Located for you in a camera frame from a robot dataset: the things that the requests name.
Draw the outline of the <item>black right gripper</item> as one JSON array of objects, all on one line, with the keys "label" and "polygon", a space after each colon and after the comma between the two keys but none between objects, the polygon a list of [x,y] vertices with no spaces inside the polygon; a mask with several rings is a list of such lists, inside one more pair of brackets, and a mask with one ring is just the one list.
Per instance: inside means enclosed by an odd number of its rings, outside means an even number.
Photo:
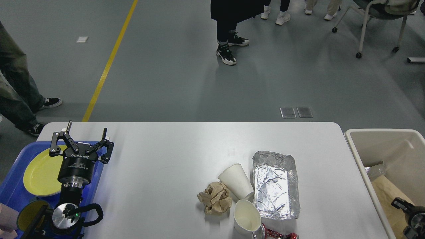
[{"label": "black right gripper", "polygon": [[419,233],[416,231],[425,230],[425,207],[414,206],[400,197],[394,198],[391,206],[408,215],[408,226],[403,230],[403,239],[419,239]]}]

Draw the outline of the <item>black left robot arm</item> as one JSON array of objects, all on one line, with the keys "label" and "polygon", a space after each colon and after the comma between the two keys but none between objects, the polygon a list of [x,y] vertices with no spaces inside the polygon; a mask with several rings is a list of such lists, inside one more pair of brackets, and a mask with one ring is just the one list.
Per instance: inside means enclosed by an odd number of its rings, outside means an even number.
[{"label": "black left robot arm", "polygon": [[68,126],[54,132],[48,150],[50,157],[60,160],[60,168],[53,171],[60,183],[58,202],[51,206],[47,201],[36,199],[25,206],[17,217],[17,228],[23,231],[23,239],[81,239],[84,228],[99,223],[104,213],[101,206],[92,202],[92,197],[83,197],[90,187],[96,166],[108,164],[114,143],[104,128],[102,138],[95,144],[76,142],[70,136]]}]

